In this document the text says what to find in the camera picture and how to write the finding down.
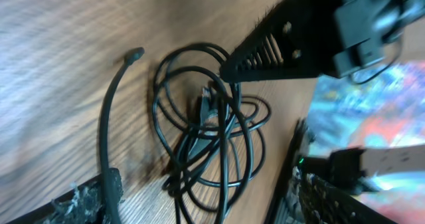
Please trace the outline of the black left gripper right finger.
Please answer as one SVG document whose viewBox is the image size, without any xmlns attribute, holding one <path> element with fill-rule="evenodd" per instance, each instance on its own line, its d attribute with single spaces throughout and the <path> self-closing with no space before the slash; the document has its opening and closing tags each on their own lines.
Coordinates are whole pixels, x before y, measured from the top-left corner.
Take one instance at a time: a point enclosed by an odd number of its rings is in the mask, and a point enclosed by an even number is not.
<svg viewBox="0 0 425 224">
<path fill-rule="evenodd" d="M 307 153 L 315 137 L 298 120 L 266 223 L 391 223 L 391 219 L 355 199 L 377 189 L 365 181 L 362 148 L 332 152 L 329 157 Z"/>
</svg>

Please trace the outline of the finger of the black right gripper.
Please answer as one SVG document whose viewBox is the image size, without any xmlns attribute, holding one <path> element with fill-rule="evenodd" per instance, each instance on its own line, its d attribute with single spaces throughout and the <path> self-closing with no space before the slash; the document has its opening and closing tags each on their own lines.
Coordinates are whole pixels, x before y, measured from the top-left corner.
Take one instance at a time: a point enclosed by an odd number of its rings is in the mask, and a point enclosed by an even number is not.
<svg viewBox="0 0 425 224">
<path fill-rule="evenodd" d="M 334 13 L 342 0 L 281 0 L 220 68 L 225 82 L 315 78 L 342 50 Z"/>
</svg>

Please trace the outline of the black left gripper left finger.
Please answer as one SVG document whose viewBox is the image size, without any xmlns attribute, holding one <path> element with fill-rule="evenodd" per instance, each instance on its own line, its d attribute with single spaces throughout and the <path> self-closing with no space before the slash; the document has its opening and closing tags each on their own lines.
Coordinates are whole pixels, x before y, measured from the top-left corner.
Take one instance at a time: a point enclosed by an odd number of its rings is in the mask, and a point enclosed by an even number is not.
<svg viewBox="0 0 425 224">
<path fill-rule="evenodd" d="M 49 203 L 8 224 L 108 224 L 115 223 L 102 192 L 102 176 L 97 175 Z"/>
</svg>

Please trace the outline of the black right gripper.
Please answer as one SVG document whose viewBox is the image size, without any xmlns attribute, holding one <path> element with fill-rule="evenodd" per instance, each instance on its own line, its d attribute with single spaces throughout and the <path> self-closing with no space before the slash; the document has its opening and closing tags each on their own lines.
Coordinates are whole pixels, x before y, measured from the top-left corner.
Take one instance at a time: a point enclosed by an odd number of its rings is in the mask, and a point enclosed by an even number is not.
<svg viewBox="0 0 425 224">
<path fill-rule="evenodd" d="M 424 0 L 341 0 L 333 18 L 342 51 L 333 56 L 335 78 L 349 76 L 384 59 L 383 46 L 424 16 Z"/>
</svg>

